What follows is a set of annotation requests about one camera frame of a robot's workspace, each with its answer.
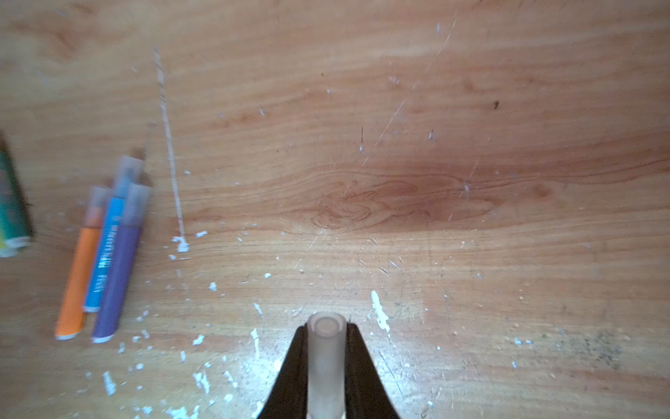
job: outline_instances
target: clear plastic tube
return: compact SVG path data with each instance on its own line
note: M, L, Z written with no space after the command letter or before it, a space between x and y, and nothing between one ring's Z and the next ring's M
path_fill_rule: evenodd
M344 350L346 320L333 312L318 312L307 320L310 419L341 419L344 413Z

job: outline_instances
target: orange marker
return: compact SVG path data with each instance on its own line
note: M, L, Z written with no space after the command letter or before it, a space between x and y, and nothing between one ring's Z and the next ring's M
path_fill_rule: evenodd
M102 186L90 189L90 201L84 218L84 225L79 233L79 241L74 251L74 260L65 289L63 305L56 323L56 339L65 341L72 339L81 331L84 323L82 305L88 290L90 269L100 239L100 229L105 217L105 209L111 190Z

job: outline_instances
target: wood grain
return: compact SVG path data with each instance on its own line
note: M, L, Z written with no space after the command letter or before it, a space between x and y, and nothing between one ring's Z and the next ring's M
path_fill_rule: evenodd
M666 1L6 0L0 34L36 228L0 261L0 416L249 417L317 310L404 418L670 415ZM88 187L133 147L155 190L119 333L56 342Z

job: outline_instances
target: translucent marker cap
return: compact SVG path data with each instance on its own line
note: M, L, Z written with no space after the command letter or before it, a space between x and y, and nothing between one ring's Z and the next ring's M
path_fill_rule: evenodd
M131 227L142 227L144 214L147 212L151 188L135 183L128 186L128 197L126 198L121 224Z
M131 156L122 156L114 179L114 196L125 198L128 195L128 186L138 181L144 169L144 160Z
M91 186L84 226L99 229L103 226L105 209L112 190L104 186Z

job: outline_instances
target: green object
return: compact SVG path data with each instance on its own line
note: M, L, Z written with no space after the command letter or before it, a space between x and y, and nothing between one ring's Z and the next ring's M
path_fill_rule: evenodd
M17 249L30 244L28 223L19 202L19 185L3 151L0 151L0 229L8 247Z

